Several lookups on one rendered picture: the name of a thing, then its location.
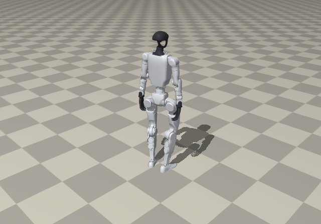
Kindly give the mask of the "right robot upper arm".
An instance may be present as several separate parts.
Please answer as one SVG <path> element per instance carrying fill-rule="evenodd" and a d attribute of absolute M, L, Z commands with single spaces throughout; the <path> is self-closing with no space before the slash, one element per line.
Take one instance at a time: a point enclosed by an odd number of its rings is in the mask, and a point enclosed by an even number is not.
<path fill-rule="evenodd" d="M 179 75 L 180 75 L 180 70 L 179 70 L 179 64 L 180 61 L 177 57 L 174 56 L 169 56 L 168 57 L 168 63 L 169 66 L 171 66 L 172 69 L 172 76 L 173 76 L 173 80 L 172 80 L 172 84 L 174 86 L 178 86 L 179 85 Z"/>

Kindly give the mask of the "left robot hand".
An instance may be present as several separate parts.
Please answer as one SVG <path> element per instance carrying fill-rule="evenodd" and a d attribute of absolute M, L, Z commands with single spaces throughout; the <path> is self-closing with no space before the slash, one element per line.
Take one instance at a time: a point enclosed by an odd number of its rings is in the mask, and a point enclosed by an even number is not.
<path fill-rule="evenodd" d="M 144 101 L 144 95 L 142 95 L 142 92 L 139 92 L 139 107 L 141 110 L 144 110 L 145 111 L 145 107 L 144 107 L 144 104 L 143 104 L 143 101 Z"/>

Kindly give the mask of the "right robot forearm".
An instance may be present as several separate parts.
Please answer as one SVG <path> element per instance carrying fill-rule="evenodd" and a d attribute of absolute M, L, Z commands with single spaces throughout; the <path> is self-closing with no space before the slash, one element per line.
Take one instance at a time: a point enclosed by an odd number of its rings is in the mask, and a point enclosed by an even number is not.
<path fill-rule="evenodd" d="M 179 85 L 177 87 L 174 88 L 175 90 L 175 96 L 176 96 L 176 104 L 178 104 L 179 101 L 182 102 L 183 105 L 183 101 L 182 101 L 182 80 L 179 79 Z"/>

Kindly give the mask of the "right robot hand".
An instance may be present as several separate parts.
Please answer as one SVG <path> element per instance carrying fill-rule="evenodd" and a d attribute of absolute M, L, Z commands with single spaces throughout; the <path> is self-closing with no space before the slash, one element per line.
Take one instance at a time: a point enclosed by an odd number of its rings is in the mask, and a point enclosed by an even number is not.
<path fill-rule="evenodd" d="M 179 101 L 176 106 L 177 106 L 177 111 L 174 113 L 174 115 L 176 114 L 176 116 L 174 118 L 171 118 L 171 119 L 173 119 L 172 121 L 176 121 L 179 118 L 181 108 L 182 108 L 182 102 Z"/>

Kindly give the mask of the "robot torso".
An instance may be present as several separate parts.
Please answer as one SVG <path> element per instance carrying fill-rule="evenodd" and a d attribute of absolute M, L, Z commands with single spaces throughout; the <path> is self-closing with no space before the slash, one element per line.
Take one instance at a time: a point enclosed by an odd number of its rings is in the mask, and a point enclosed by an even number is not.
<path fill-rule="evenodd" d="M 168 63 L 168 57 L 172 56 L 168 52 L 164 52 L 165 55 L 156 56 L 153 55 L 154 49 L 148 54 L 148 76 L 151 84 L 157 86 L 155 92 L 152 93 L 151 102 L 157 106 L 166 106 L 165 99 L 168 97 L 168 93 L 165 92 L 166 85 L 172 76 L 172 69 Z"/>

